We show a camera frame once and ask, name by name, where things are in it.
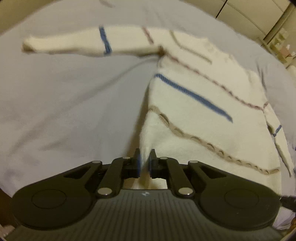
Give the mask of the cream wardrobe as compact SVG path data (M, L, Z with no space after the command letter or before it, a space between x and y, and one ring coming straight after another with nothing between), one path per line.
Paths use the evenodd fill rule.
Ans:
M188 0L186 3L252 40L266 37L292 5L290 1L278 0Z

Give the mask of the grey bed sheet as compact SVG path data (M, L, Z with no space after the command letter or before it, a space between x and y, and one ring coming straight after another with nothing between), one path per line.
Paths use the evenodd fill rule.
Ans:
M225 23L181 1L54 1L1 35L1 225L25 185L92 160L131 155L156 56L91 58L22 51L29 35L140 25L206 37L256 72L295 158L295 88L285 68Z

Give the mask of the cream knit striped sweater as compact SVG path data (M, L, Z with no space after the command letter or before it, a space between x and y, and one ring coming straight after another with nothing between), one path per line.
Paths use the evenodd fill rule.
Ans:
M199 160L278 194L295 194L287 139L261 80L208 39L159 28L101 26L30 36L23 49L98 57L159 54L140 133L142 173L155 149L182 163Z

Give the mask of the white bedside shelf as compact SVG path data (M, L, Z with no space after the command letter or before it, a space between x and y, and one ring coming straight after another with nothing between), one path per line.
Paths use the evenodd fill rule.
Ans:
M285 43L289 35L290 33L287 30L281 28L269 41L258 38L261 46L280 61L285 68L288 68L295 59L295 51L290 49L290 44Z

